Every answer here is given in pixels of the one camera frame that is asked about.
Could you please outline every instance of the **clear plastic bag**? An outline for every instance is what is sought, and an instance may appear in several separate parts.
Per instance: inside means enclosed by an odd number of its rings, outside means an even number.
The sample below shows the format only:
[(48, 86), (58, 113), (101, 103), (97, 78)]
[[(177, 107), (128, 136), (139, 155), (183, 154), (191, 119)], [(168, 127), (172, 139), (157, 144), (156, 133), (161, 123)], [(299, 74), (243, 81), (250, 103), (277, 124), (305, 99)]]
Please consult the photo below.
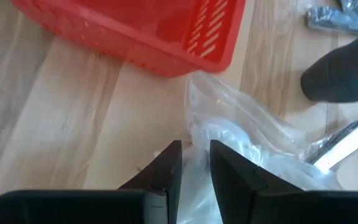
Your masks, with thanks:
[(192, 146), (184, 151), (179, 224), (222, 223), (209, 170), (212, 139), (302, 189), (342, 189), (334, 173), (299, 159), (312, 145), (308, 134), (275, 118), (251, 96), (203, 73), (190, 75), (186, 88)]

